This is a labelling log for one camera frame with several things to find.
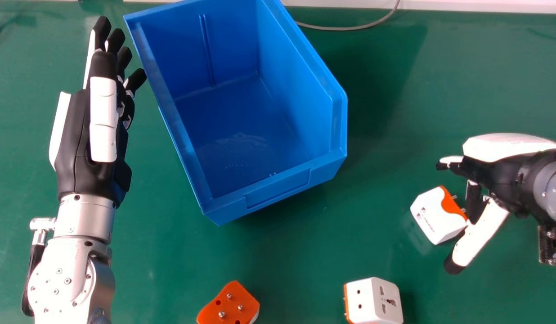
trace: blue plastic bin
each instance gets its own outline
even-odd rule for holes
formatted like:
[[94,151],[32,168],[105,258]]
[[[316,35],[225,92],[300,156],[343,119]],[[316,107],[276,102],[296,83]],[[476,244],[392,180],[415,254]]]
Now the blue plastic bin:
[[348,99],[279,0],[184,0],[124,18],[214,223],[334,177]]

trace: robotic arm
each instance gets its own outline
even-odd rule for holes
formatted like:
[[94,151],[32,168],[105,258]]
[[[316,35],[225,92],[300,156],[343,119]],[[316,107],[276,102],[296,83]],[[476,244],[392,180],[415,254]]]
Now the robotic arm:
[[[100,17],[90,35],[83,89],[60,93],[50,138],[60,207],[56,218],[31,220],[31,244],[22,311],[36,324],[109,324],[114,213],[130,189],[126,164],[134,94],[146,80],[122,47],[121,29]],[[46,244],[46,236],[53,232]]]
[[[469,225],[444,262],[456,275],[496,234],[510,213],[533,215],[539,232],[539,262],[556,264],[556,143],[520,134],[472,137],[464,156],[442,158],[438,170],[467,179]],[[488,195],[482,195],[482,187]]]

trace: bin bottom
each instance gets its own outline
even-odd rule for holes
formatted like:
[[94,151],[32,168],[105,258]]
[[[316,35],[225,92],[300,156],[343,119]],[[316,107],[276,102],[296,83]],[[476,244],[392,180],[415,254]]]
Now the bin bottom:
[[213,198],[308,162],[284,109],[257,75],[176,101]]

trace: green table surface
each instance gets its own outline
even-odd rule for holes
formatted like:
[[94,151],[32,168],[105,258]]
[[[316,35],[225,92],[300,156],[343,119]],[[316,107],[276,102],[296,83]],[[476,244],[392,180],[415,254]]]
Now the green table surface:
[[[19,300],[28,222],[58,209],[48,162],[58,92],[80,88],[98,15],[125,27],[122,15],[150,6],[0,1],[0,324],[32,322]],[[291,13],[330,25],[384,15]],[[342,324],[343,283],[371,276],[399,286],[406,324],[556,322],[556,267],[538,264],[532,218],[509,219],[450,276],[453,244],[432,246],[409,213],[432,187],[463,195],[465,181],[434,164],[467,137],[556,138],[556,16],[404,11],[365,31],[305,34],[348,93],[348,158],[330,182],[225,226],[200,213],[150,86],[137,94],[134,177],[111,245],[114,323],[194,323],[238,279],[261,303],[260,324]]]

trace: gray cable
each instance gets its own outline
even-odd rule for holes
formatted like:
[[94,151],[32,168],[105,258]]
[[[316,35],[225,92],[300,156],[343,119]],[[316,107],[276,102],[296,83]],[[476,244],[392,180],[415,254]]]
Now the gray cable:
[[317,26],[317,25],[305,24],[304,22],[299,22],[299,21],[297,21],[296,24],[300,27],[306,27],[306,28],[309,28],[309,29],[317,29],[319,31],[334,31],[334,32],[359,31],[360,29],[370,28],[370,27],[377,26],[381,23],[384,23],[386,20],[388,20],[388,18],[390,18],[396,12],[396,9],[398,8],[399,4],[400,4],[400,0],[396,0],[396,4],[394,5],[392,10],[387,15],[385,15],[384,17],[380,18],[377,21],[369,22],[368,24],[359,25],[359,26],[327,27],[327,26]]

